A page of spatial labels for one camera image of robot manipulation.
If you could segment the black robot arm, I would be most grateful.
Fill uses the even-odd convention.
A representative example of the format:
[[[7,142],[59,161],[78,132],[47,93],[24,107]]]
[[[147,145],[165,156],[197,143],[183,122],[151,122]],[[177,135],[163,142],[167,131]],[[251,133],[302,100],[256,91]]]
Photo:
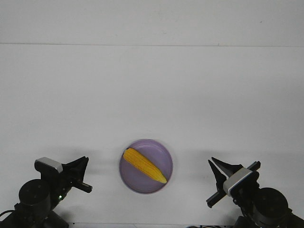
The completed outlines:
[[[40,173],[39,179],[26,182],[19,190],[19,203],[0,222],[2,228],[67,228],[54,208],[67,196],[72,188],[86,193],[93,189],[84,183],[84,175],[89,158],[81,157],[62,164],[42,157],[34,162]]]
[[[217,191],[206,200],[212,208],[225,196],[231,197],[242,212],[235,228],[302,228],[304,220],[289,208],[286,197],[273,188],[261,188],[259,161],[248,167],[228,164],[216,158],[208,161],[216,179]]]

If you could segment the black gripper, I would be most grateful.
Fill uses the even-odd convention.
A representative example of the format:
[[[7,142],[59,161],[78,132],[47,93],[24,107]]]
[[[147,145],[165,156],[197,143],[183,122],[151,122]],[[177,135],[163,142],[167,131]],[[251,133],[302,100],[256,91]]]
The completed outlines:
[[[228,164],[223,161],[220,161],[214,157],[208,160],[208,163],[212,169],[216,180],[216,188],[217,191],[206,200],[207,206],[212,208],[215,204],[217,204],[221,199],[225,196],[228,196],[223,190],[224,182],[239,171],[241,168],[246,168],[241,164]],[[261,162],[255,161],[247,169],[251,170],[252,173],[245,180],[243,180],[240,184],[238,184],[231,192],[231,197],[236,200],[236,204],[240,207],[243,206],[243,197],[248,192],[258,189],[259,185],[257,183],[257,179],[259,178],[259,173],[257,170],[260,168]]]
[[[86,193],[93,190],[91,185],[84,183],[85,171],[89,162],[88,157],[81,157],[69,163],[63,163],[63,173],[41,174],[41,179],[50,186],[51,202],[60,202],[72,188]]]

